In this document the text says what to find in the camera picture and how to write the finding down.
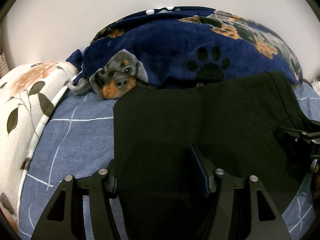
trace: blue bed sheet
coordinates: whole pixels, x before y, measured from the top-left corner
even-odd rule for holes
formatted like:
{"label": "blue bed sheet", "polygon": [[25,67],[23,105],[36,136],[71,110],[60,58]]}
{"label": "blue bed sheet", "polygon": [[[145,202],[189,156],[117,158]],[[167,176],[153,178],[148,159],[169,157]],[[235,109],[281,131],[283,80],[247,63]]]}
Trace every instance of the blue bed sheet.
{"label": "blue bed sheet", "polygon": [[[320,121],[320,97],[303,83],[295,91],[304,114]],[[113,159],[113,112],[116,100],[101,100],[96,94],[67,93],[56,108],[34,152],[24,182],[19,211],[19,233],[29,240],[47,202],[67,174],[90,176]],[[291,238],[302,238],[315,219],[310,192],[311,173],[282,217]],[[119,200],[111,208],[122,240],[127,239]],[[87,239],[94,239],[88,198],[84,197]]]}

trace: black trousers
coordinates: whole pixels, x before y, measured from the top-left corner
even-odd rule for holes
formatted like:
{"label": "black trousers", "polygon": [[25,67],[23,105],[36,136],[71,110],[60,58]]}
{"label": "black trousers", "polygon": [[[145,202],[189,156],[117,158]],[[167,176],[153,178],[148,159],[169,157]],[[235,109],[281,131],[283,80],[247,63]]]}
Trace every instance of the black trousers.
{"label": "black trousers", "polygon": [[311,161],[290,157],[273,135],[279,126],[320,131],[280,72],[127,92],[114,106],[114,159],[129,239],[201,239],[215,200],[190,190],[191,145],[232,176],[256,175],[282,213]]}

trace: metal screw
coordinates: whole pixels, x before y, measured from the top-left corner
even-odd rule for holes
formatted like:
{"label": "metal screw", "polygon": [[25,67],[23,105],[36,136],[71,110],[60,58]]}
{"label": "metal screw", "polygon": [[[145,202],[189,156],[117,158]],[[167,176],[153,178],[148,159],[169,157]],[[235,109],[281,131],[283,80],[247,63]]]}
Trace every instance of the metal screw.
{"label": "metal screw", "polygon": [[216,173],[218,175],[223,175],[224,174],[224,170],[223,169],[216,169]]}
{"label": "metal screw", "polygon": [[254,176],[254,175],[251,175],[251,176],[250,176],[250,179],[251,179],[253,182],[258,181],[258,177],[257,177],[257,176]]}
{"label": "metal screw", "polygon": [[105,174],[107,174],[107,172],[108,172],[107,169],[100,169],[100,170],[99,170],[99,174],[100,174],[100,175],[105,175]]}
{"label": "metal screw", "polygon": [[65,181],[70,181],[70,180],[72,180],[72,178],[73,178],[72,175],[67,175],[67,176],[64,177],[64,180]]}

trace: black paw print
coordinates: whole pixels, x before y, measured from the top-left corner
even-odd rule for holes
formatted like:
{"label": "black paw print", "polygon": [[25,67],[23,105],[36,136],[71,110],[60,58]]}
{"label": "black paw print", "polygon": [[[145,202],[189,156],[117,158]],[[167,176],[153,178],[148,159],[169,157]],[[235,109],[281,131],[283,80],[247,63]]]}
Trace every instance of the black paw print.
{"label": "black paw print", "polygon": [[[200,47],[197,51],[197,58],[201,62],[206,62],[208,60],[208,51]],[[221,58],[221,50],[218,46],[213,47],[211,51],[211,57],[214,61],[219,61]],[[223,70],[226,70],[230,67],[230,59],[225,57],[220,67],[213,63],[208,62],[205,63],[203,66],[199,67],[198,63],[196,63],[193,60],[190,60],[187,62],[187,69],[191,72],[197,73],[196,75],[196,81],[198,82],[220,82],[224,80],[224,72]]]}

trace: cream floral blanket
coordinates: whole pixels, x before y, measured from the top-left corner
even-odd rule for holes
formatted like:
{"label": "cream floral blanket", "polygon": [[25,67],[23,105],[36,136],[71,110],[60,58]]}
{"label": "cream floral blanket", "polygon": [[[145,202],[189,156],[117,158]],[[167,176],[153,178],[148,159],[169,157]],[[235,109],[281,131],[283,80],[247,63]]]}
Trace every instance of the cream floral blanket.
{"label": "cream floral blanket", "polygon": [[20,65],[0,79],[0,208],[17,231],[29,163],[55,106],[77,75],[68,62]]}

